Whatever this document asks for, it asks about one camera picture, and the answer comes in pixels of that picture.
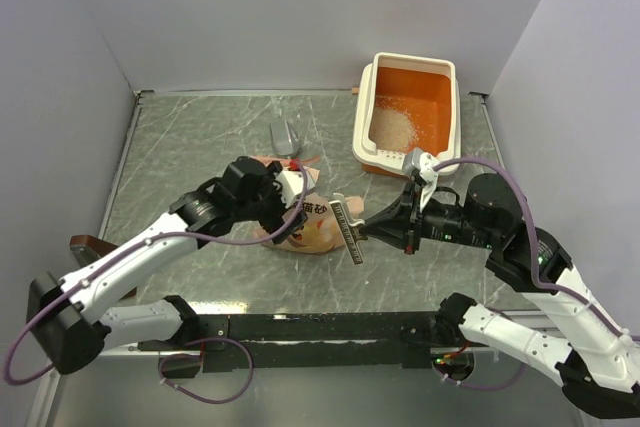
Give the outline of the grey metal litter scoop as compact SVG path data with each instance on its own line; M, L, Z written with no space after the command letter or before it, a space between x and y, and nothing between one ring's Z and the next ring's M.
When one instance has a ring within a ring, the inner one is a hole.
M274 121L269 128L271 145L277 156L294 158L299 154L301 150L299 137L287 120Z

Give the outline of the black mounting base rail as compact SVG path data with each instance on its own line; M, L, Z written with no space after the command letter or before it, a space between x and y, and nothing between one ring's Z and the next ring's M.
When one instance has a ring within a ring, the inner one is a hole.
M204 354L206 373L245 368L241 343L256 369L396 365L429 369L435 354L464 345L460 331L436 312L207 314L195 334L170 344L140 342L142 352Z

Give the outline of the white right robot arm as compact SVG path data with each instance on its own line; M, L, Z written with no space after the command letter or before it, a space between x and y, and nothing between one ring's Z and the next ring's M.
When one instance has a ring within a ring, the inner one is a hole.
M639 416L639 346L606 312L566 250L539 229L529 242L528 220L510 185L496 173L471 179L464 198L422 200L426 186L409 182L359 232L406 254L421 240L488 250L486 268L534 304L561 332L556 338L521 326L463 294L440 304L441 341L464 339L499 350L546 375L577 408L599 419Z

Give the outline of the brown dustpan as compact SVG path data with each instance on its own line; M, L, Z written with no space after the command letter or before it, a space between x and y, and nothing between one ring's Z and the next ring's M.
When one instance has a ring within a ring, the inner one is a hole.
M89 266L117 248L117 245L91 235L75 235L69 241L71 254L80 268Z

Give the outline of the orange and white litter box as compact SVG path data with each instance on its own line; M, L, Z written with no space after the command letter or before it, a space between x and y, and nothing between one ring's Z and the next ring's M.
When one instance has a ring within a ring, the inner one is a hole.
M439 161L460 156L456 67L444 59L380 52L361 76L352 152L364 171L400 177L414 148Z

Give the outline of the pink cat litter bag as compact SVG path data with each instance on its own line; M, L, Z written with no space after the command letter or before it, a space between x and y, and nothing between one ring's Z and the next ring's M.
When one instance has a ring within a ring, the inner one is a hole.
M318 183L320 156L304 160L270 156L254 156L254 159L259 160L264 165L268 165L272 161L278 161L285 170L290 169L291 163L304 164L314 182ZM325 254L345 246L335 216L326 198L318 193L307 195L303 211L307 215L307 221L297 232L291 234L280 244L268 241L263 243L263 246L303 254Z

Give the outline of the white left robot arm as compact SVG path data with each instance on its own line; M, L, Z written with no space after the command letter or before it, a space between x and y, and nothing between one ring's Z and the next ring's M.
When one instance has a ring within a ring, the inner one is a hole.
M184 299L166 296L124 308L118 302L156 270L211 242L231 244L228 235L238 223L257 222L266 241L283 242L306 222L304 199L314 189L303 167L241 156L106 256L61 279L46 274L34 280L27 328L61 374L125 344L160 341L187 348L203 329Z

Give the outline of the clean litter pile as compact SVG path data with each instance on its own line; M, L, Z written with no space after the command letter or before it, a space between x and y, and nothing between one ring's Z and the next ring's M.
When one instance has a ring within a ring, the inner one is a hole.
M383 150L406 153L420 147L429 151L438 143L438 116L435 101L377 95L369 138Z

